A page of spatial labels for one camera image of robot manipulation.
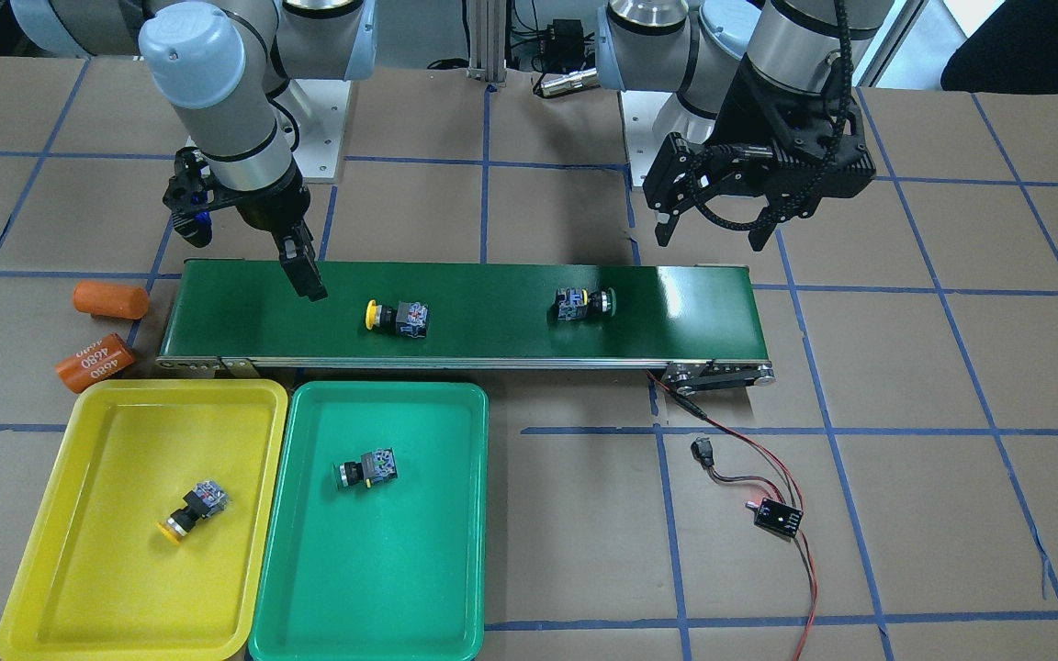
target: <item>orange can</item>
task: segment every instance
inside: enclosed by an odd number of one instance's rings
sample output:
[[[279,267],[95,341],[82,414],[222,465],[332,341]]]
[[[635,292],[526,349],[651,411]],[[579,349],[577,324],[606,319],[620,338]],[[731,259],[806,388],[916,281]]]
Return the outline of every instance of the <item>orange can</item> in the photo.
[[[112,333],[61,360],[55,372],[73,393],[83,393],[88,386],[108,380],[134,363],[133,350],[121,335]]]
[[[80,280],[72,290],[72,306],[88,314],[136,319],[149,312],[149,294],[112,281]]]

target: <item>tiled floor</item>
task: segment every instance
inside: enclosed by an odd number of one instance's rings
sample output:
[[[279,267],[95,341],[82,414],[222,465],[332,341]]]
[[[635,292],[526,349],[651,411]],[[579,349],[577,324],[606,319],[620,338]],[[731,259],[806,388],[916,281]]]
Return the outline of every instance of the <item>tiled floor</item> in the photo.
[[[805,658],[1058,658],[1058,97],[860,102],[878,181],[754,255],[694,214],[655,246],[613,93],[381,70],[308,221],[328,259],[751,264],[778,382],[698,401],[803,482]],[[205,251],[172,237],[182,136],[142,65],[0,59],[0,616],[74,401],[52,365],[118,331],[144,355],[130,377],[164,375],[182,260],[273,256],[232,214]],[[152,311],[74,312],[88,275],[143,284]],[[638,372],[466,377],[491,397],[479,658],[790,656],[805,576],[752,494],[689,459],[709,429]],[[763,470],[713,438],[726,472]]]

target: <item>black connector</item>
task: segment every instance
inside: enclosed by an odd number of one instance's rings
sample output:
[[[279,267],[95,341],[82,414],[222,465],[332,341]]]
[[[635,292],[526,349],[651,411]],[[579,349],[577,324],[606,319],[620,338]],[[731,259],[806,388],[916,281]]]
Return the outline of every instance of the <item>black connector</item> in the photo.
[[[798,525],[803,519],[802,510],[795,510],[794,507],[767,497],[762,498],[762,504],[746,503],[746,507],[753,511],[753,525],[756,527],[788,539],[798,535]]]
[[[693,441],[693,459],[700,462],[706,469],[713,467],[713,444],[709,442],[708,436],[701,436]]]

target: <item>plastic tray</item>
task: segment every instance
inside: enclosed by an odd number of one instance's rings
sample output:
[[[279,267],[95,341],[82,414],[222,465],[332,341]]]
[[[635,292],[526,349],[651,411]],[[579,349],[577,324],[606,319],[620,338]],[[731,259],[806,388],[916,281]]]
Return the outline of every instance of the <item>plastic tray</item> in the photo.
[[[272,381],[107,381],[76,400],[0,624],[4,660],[221,660],[248,640],[289,398]],[[156,522],[231,497],[180,546]]]
[[[332,470],[394,448],[399,477]],[[467,384],[296,390],[248,648],[257,661],[466,661],[484,640],[488,398]]]

